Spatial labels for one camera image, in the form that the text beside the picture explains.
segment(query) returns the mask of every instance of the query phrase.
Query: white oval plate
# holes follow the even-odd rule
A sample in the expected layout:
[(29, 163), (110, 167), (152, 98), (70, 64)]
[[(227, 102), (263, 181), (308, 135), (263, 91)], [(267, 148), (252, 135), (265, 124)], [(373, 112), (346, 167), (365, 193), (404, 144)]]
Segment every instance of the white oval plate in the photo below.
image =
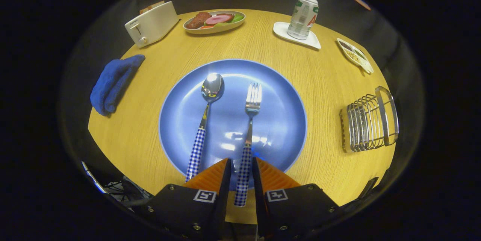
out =
[(286, 22), (276, 22), (274, 23), (274, 32), (280, 37), (288, 39), (289, 41), (312, 46), (316, 49), (321, 49), (321, 44), (319, 43), (318, 37), (316, 36), (316, 34), (314, 34), (314, 32), (309, 32), (307, 39), (296, 39), (287, 34), (287, 27), (289, 27), (289, 25), (290, 23)]
[(215, 11), (215, 12), (209, 12), (209, 13), (212, 16), (216, 16), (217, 14), (244, 15), (244, 18), (242, 18), (241, 21), (237, 21), (235, 23), (221, 26), (221, 27), (210, 27), (208, 29), (187, 29), (185, 26), (192, 22), (192, 20), (195, 18), (193, 17), (184, 23), (184, 30), (192, 34), (210, 34), (210, 33), (216, 33), (216, 32), (224, 32), (226, 30), (232, 30), (235, 27), (239, 27), (240, 25), (242, 25), (242, 23), (244, 23), (244, 20), (245, 20), (245, 14), (241, 12), (236, 12), (236, 11)]
[[(352, 63), (354, 63), (355, 65), (358, 65), (360, 66), (364, 71), (366, 71), (368, 74), (371, 74), (371, 73), (374, 73), (374, 69), (372, 68), (371, 66), (371, 63), (368, 61), (368, 58), (366, 58), (366, 56), (364, 55), (364, 53), (362, 53), (362, 51), (360, 49), (358, 49), (357, 47), (353, 46), (352, 44), (349, 44), (348, 42), (344, 41), (343, 39), (340, 39), (340, 38), (337, 38), (337, 42), (338, 42), (338, 45), (340, 47), (340, 49), (342, 50), (342, 52), (344, 53), (344, 56), (346, 56), (346, 58), (351, 61)], [(340, 42), (343, 42), (345, 44), (347, 44), (348, 46), (352, 47), (352, 49), (356, 49), (357, 51), (359, 51), (359, 53), (362, 53), (362, 55), (359, 55), (356, 51), (352, 51), (352, 50), (349, 50), (351, 53), (353, 53), (354, 55), (357, 55), (359, 59), (359, 62), (357, 62), (355, 59), (351, 58), (351, 56), (349, 56), (346, 51), (348, 49), (345, 49), (341, 44)]]

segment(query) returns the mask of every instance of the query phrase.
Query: meat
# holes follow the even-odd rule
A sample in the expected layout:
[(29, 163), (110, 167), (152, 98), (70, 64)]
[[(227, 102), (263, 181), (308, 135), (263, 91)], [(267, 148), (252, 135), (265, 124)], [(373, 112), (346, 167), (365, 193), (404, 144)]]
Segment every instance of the meat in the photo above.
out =
[(233, 14), (216, 14), (216, 15), (228, 15), (230, 17), (232, 17), (230, 20), (233, 20), (234, 19), (234, 16)]
[(234, 17), (232, 15), (216, 15), (215, 17), (208, 18), (206, 24), (215, 25), (217, 23), (227, 22), (232, 20)]
[(197, 29), (198, 27), (203, 26), (204, 22), (211, 17), (212, 15), (210, 15), (210, 13), (200, 12), (194, 17), (194, 19), (192, 19), (192, 22), (185, 27), (187, 29)]

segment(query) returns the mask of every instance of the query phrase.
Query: blue and white checkered handle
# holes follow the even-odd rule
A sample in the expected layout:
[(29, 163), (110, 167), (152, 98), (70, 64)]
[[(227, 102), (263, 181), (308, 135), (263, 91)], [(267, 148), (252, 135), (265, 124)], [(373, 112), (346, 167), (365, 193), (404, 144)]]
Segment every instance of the blue and white checkered handle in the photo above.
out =
[(247, 189), (249, 188), (249, 176), (251, 171), (251, 147), (245, 146), (242, 149), (242, 159), (240, 161), (239, 174), (237, 176), (235, 206), (245, 206), (247, 201)]
[(189, 165), (187, 166), (187, 176), (185, 177), (186, 182), (199, 173), (199, 166), (201, 165), (201, 155), (202, 149), (204, 148), (205, 138), (206, 130), (204, 128), (199, 128), (197, 130), (197, 135), (195, 135), (194, 146), (192, 147)]

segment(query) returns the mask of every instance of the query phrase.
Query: can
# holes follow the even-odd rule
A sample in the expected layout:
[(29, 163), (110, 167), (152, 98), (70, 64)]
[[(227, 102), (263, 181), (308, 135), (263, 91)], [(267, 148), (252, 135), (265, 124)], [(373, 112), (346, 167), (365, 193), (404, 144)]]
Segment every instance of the can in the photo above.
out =
[(298, 0), (287, 28), (287, 34), (296, 39), (307, 39), (312, 25), (318, 18), (318, 0)]

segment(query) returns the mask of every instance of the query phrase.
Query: blue towel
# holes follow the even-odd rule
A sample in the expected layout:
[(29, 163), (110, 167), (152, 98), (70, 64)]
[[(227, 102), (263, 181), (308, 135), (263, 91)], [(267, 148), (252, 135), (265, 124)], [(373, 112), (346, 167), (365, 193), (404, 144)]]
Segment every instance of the blue towel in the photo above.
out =
[(115, 112), (122, 92), (144, 60), (144, 55), (135, 55), (114, 59), (105, 66), (91, 93), (92, 106), (98, 113), (107, 116)]

